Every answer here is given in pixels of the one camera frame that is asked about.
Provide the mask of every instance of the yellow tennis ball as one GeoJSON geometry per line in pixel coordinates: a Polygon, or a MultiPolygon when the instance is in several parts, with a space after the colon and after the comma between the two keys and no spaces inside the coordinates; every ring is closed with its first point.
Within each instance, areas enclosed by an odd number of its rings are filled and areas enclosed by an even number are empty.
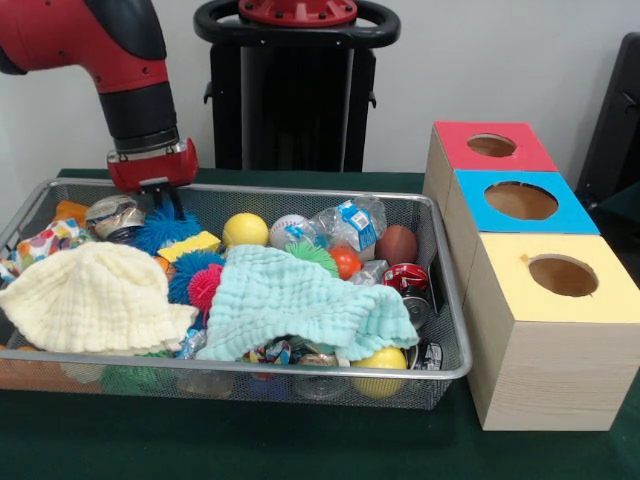
{"type": "MultiPolygon", "coordinates": [[[[405,370],[407,359],[399,348],[387,347],[378,350],[369,358],[351,362],[352,367],[393,368],[405,370]]],[[[363,395],[381,399],[395,395],[404,385],[404,380],[394,378],[353,378],[353,386],[363,395]]]]}
{"type": "Polygon", "coordinates": [[[269,241],[269,227],[253,213],[238,213],[224,225],[222,241],[227,247],[236,245],[266,245],[269,241]]]}

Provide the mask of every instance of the black handle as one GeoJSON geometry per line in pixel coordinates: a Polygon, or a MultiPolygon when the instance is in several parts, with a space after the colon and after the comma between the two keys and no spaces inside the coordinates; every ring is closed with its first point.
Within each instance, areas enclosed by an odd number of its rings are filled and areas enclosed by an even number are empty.
{"type": "Polygon", "coordinates": [[[380,48],[400,36],[400,18],[390,9],[373,2],[358,2],[358,18],[375,24],[360,27],[348,24],[327,28],[280,28],[255,23],[221,23],[238,14],[237,0],[213,0],[201,6],[194,16],[196,34],[211,43],[243,47],[296,46],[338,48],[380,48]]]}

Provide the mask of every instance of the red box top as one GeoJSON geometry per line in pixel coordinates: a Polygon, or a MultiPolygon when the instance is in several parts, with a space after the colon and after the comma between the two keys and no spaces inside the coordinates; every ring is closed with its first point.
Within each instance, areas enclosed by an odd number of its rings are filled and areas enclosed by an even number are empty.
{"type": "Polygon", "coordinates": [[[435,128],[456,170],[558,171],[526,123],[436,122],[435,128]]]}

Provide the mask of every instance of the white wall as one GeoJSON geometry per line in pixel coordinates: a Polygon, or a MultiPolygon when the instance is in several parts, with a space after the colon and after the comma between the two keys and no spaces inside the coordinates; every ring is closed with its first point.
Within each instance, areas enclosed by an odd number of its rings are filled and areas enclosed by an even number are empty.
{"type": "MultiPolygon", "coordinates": [[[[183,135],[212,166],[202,104],[208,45],[192,15],[204,0],[154,0],[169,51],[183,135]]],[[[377,51],[378,109],[365,170],[424,171],[437,119],[527,121],[574,182],[622,36],[638,29],[637,0],[381,0],[403,21],[377,51]]],[[[111,148],[89,77],[73,67],[0,76],[0,227],[28,192],[63,167],[103,167],[111,148]]]]}

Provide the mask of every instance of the blue spiky ball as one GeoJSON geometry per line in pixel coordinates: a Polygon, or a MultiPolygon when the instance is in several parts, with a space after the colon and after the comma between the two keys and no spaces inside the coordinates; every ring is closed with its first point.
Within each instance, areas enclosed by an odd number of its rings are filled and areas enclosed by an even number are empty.
{"type": "Polygon", "coordinates": [[[224,259],[205,250],[185,253],[178,258],[173,264],[176,272],[169,282],[169,302],[190,305],[189,283],[196,273],[206,270],[209,265],[224,266],[224,259]]]}
{"type": "Polygon", "coordinates": [[[185,211],[184,220],[178,220],[173,204],[168,202],[147,215],[144,225],[136,232],[133,246],[155,257],[161,248],[182,242],[201,231],[193,213],[185,211]]]}

